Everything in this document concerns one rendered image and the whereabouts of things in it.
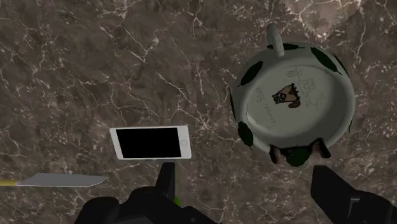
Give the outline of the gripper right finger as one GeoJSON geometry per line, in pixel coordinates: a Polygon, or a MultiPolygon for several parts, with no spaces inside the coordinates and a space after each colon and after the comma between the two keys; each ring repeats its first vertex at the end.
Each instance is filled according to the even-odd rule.
{"type": "Polygon", "coordinates": [[[389,200],[353,188],[325,165],[313,168],[310,196],[333,224],[397,224],[389,200]]]}

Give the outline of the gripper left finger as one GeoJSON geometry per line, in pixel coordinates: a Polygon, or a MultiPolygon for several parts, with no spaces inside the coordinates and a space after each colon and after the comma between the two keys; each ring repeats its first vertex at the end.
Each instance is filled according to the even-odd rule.
{"type": "Polygon", "coordinates": [[[136,188],[122,204],[114,197],[93,198],[74,224],[217,224],[192,206],[177,205],[175,185],[175,163],[165,162],[154,186],[136,188]]]}

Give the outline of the yellow-handled kitchen knife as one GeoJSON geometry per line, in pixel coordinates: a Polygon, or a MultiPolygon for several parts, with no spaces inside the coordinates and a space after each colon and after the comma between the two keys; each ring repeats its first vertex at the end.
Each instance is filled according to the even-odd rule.
{"type": "Polygon", "coordinates": [[[37,173],[25,180],[0,179],[0,186],[38,186],[79,188],[98,185],[108,177],[82,174],[37,173]]]}

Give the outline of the white smartphone with black screen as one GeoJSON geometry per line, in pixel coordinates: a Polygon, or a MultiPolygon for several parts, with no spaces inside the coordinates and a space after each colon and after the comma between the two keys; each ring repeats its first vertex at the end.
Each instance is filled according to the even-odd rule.
{"type": "Polygon", "coordinates": [[[109,133],[120,160],[190,159],[188,126],[117,127],[109,133]]]}

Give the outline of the white mug with leaf print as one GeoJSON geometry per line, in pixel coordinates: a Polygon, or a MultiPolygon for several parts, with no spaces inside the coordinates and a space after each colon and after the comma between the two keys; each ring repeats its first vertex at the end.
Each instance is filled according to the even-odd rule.
{"type": "Polygon", "coordinates": [[[242,68],[229,90],[238,135],[273,163],[303,165],[350,129],[356,96],[340,59],[308,43],[285,43],[275,24],[268,45],[242,68]]]}

